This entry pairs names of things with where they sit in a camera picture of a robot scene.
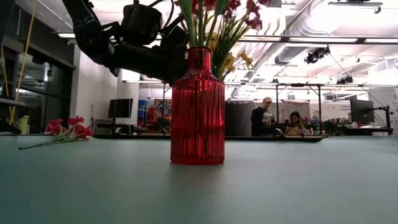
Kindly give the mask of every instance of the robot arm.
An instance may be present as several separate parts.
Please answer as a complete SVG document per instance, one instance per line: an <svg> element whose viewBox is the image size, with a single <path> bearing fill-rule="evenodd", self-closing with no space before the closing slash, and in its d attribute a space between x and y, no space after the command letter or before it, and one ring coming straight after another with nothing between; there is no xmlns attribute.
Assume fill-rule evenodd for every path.
<svg viewBox="0 0 398 224"><path fill-rule="evenodd" d="M134 4L124 7L121 25L113 22L102 26L89 0L62 1L73 21L81 51L94 62L108 67L115 77L123 68L172 83L185 73L188 35L176 26L181 17L162 30L162 14L135 0ZM145 47L159 32L162 33L160 46Z"/></svg>

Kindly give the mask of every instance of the red glass vase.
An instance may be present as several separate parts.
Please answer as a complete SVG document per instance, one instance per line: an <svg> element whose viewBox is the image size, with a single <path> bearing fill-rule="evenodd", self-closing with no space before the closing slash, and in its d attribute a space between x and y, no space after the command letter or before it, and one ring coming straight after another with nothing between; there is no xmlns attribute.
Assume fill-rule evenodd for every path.
<svg viewBox="0 0 398 224"><path fill-rule="evenodd" d="M188 49L188 71L173 84L173 163L216 165L224 162L224 91L224 83L211 72L211 50Z"/></svg>

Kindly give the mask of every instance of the desk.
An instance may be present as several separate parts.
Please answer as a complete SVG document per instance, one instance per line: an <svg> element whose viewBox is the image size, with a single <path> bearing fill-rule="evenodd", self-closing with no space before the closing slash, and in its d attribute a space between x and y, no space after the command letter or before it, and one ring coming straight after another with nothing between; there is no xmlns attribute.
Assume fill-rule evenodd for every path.
<svg viewBox="0 0 398 224"><path fill-rule="evenodd" d="M398 223L398 138L226 141L220 166L170 163L169 140L20 151L0 137L0 223Z"/></svg>

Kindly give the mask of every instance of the man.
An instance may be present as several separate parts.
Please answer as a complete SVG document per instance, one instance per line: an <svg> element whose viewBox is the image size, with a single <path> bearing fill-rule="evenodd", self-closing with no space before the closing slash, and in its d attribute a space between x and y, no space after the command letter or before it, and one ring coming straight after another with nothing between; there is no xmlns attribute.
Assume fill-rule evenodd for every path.
<svg viewBox="0 0 398 224"><path fill-rule="evenodd" d="M274 115L272 115L269 107L272 103L270 97L265 97L262 101L262 105L251 112L251 135L262 136L265 134L267 125L271 125L274 122Z"/></svg>

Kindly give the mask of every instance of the woman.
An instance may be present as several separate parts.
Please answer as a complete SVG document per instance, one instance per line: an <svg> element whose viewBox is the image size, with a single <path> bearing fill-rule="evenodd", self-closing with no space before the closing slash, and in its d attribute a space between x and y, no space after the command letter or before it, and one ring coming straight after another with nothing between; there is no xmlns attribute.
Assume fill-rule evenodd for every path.
<svg viewBox="0 0 398 224"><path fill-rule="evenodd" d="M290 114L290 127L286 128L286 134L299 135L301 133L304 133L304 126L300 122L300 114L297 111L293 111Z"/></svg>

